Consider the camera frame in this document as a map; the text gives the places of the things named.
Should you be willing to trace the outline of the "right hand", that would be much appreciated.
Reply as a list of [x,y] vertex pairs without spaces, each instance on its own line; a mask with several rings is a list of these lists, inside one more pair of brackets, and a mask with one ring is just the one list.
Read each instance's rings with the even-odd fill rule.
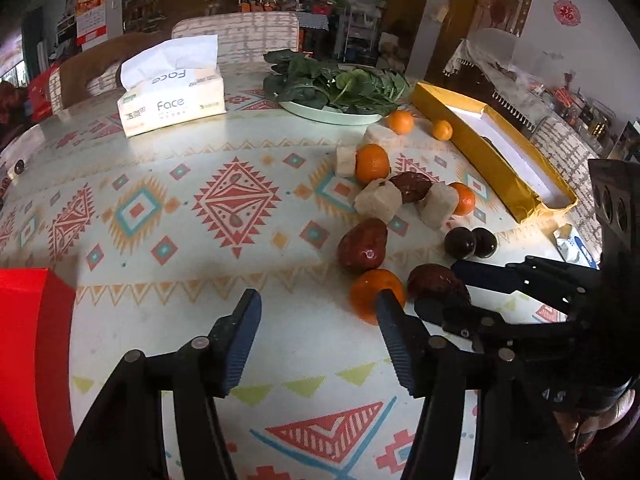
[[562,434],[576,455],[590,448],[609,451],[620,445],[639,425],[639,393],[627,390],[607,411],[582,416],[569,412],[554,412]]

